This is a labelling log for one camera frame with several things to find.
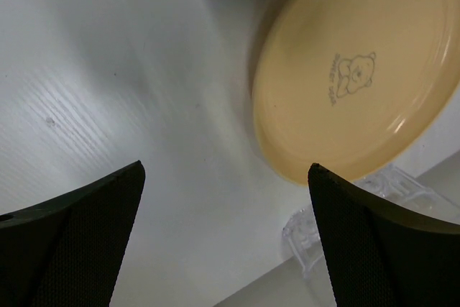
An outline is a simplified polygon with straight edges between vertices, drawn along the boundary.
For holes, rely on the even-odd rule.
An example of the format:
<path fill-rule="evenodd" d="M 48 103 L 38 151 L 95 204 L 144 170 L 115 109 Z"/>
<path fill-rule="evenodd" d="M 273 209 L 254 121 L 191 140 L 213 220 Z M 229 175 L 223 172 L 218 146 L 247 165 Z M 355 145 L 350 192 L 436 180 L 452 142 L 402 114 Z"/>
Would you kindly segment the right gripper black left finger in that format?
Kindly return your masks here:
<path fill-rule="evenodd" d="M 144 182 L 136 161 L 1 215 L 1 305 L 108 306 Z"/>

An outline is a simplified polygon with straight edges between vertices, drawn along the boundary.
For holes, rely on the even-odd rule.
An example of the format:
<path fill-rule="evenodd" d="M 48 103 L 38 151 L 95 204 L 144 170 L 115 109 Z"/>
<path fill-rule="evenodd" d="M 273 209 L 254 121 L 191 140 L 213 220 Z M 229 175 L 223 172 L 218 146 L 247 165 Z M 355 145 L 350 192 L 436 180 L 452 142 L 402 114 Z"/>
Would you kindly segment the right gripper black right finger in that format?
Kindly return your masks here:
<path fill-rule="evenodd" d="M 308 187 L 337 306 L 458 306 L 459 225 L 314 163 Z"/>

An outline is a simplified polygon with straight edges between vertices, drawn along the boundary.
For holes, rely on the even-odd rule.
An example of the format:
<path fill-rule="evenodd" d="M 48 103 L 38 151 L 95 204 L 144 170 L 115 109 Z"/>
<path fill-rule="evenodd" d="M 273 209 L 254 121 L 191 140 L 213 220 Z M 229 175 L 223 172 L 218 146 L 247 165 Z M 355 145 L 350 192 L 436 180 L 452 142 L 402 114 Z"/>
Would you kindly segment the yellow bear plate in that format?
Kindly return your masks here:
<path fill-rule="evenodd" d="M 264 42 L 254 130 L 271 168 L 360 179 L 406 150 L 459 85 L 459 0 L 289 0 Z"/>

